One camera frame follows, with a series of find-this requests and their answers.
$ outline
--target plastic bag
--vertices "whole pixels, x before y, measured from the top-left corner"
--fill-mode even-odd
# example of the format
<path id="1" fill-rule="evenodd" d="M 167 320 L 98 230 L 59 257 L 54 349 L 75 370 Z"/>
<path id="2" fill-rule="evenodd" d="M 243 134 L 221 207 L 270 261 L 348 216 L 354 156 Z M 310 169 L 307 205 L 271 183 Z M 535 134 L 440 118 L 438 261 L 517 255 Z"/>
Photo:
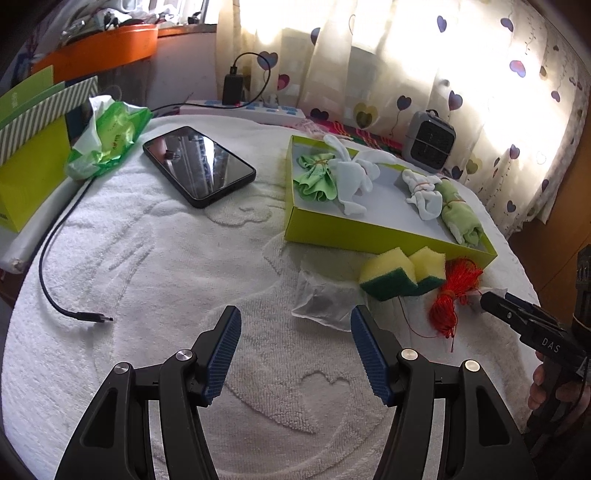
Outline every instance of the plastic bag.
<path id="1" fill-rule="evenodd" d="M 327 327 L 351 331 L 351 310 L 365 304 L 365 293 L 355 281 L 331 280 L 318 273 L 300 270 L 291 314 Z"/>
<path id="2" fill-rule="evenodd" d="M 145 107 L 115 102 L 109 95 L 90 99 L 92 119 L 74 144 L 66 174 L 75 180 L 98 177 L 113 170 L 152 118 Z"/>

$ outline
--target sponge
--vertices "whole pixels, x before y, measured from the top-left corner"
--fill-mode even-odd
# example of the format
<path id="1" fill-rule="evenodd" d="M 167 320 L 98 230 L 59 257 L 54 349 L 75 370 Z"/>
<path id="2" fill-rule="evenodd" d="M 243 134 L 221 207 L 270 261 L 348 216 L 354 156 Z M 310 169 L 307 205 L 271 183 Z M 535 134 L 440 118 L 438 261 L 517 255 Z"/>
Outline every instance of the sponge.
<path id="1" fill-rule="evenodd" d="M 418 285 L 413 295 L 426 294 L 445 283 L 445 254 L 439 254 L 429 247 L 424 247 L 408 258 L 414 265 Z"/>
<path id="2" fill-rule="evenodd" d="M 399 248 L 368 260 L 361 269 L 359 285 L 379 301 L 415 295 L 418 287 L 414 265 Z"/>

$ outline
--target finger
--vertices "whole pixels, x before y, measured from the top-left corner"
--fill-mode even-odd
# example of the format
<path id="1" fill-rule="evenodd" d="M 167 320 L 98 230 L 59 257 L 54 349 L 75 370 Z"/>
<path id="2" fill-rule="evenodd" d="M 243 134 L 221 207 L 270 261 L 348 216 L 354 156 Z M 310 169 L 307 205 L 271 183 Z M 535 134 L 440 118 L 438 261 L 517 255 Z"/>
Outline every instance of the finger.
<path id="1" fill-rule="evenodd" d="M 583 388 L 582 382 L 565 383 L 556 389 L 556 398 L 560 401 L 572 403 L 576 401 L 581 394 L 581 388 Z"/>
<path id="2" fill-rule="evenodd" d="M 556 435 L 560 435 L 560 434 L 564 433 L 573 423 L 575 423 L 579 419 L 579 417 L 583 413 L 585 413 L 585 410 L 587 410 L 587 407 L 589 406 L 590 399 L 591 399 L 591 388 L 585 387 L 585 391 L 583 393 L 583 396 L 581 397 L 581 401 L 574 408 L 574 410 L 564 419 L 564 422 L 556 430 Z"/>
<path id="3" fill-rule="evenodd" d="M 530 410 L 537 410 L 538 408 L 540 408 L 541 403 L 537 403 L 533 398 L 529 397 L 527 399 L 527 407 Z"/>
<path id="4" fill-rule="evenodd" d="M 546 400 L 546 391 L 534 383 L 530 387 L 530 397 L 534 402 L 541 405 Z"/>
<path id="5" fill-rule="evenodd" d="M 534 383 L 536 385 L 541 385 L 544 383 L 545 372 L 544 372 L 544 365 L 538 365 L 538 367 L 534 370 Z"/>

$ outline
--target white bedsheet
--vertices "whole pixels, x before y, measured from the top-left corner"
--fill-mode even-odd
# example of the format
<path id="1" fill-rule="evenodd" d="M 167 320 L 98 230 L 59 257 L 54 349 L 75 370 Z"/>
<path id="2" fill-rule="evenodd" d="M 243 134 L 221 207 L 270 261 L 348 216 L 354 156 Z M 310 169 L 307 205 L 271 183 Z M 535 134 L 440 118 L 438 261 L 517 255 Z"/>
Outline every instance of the white bedsheet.
<path id="1" fill-rule="evenodd" d="M 205 210 L 190 207 L 141 149 L 144 141 L 183 125 L 255 166 L 256 181 Z M 8 439 L 40 480 L 53 478 L 74 428 L 115 363 L 139 368 L 164 361 L 190 347 L 227 304 L 242 311 L 242 337 L 222 395 L 200 409 L 220 478 L 373 477 L 393 409 L 372 394 L 349 333 L 290 314 L 300 259 L 326 259 L 327 252 L 282 238 L 283 159 L 292 133 L 218 116 L 149 124 L 127 162 L 90 188 L 46 258 L 46 283 L 61 305 L 108 314 L 113 323 L 90 325 L 55 312 L 43 297 L 34 261 L 8 332 L 2 408 Z M 460 190 L 499 254 L 482 283 L 537 302 L 476 196 Z M 339 263 L 359 261 L 354 252 L 332 253 Z M 409 320 L 424 335 L 432 333 L 425 315 L 430 301 L 407 299 Z M 478 360 L 523 425 L 538 362 L 508 326 L 461 307 L 450 353 L 449 340 L 411 333 L 397 302 L 370 308 L 403 346 L 432 361 Z M 151 413 L 154 465 L 157 477 L 167 478 L 160 422 L 157 411 Z M 436 477 L 441 415 L 438 402 L 425 478 Z"/>

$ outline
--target green packaging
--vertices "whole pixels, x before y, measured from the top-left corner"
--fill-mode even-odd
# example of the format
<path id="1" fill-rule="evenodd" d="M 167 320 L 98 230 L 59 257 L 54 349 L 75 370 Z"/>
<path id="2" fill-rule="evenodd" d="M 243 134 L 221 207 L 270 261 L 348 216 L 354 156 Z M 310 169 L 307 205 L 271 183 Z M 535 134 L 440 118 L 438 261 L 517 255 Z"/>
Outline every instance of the green packaging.
<path id="1" fill-rule="evenodd" d="M 109 96 L 90 99 L 90 124 L 75 143 L 66 163 L 66 174 L 75 180 L 98 177 L 124 161 L 152 112 L 115 102 Z"/>

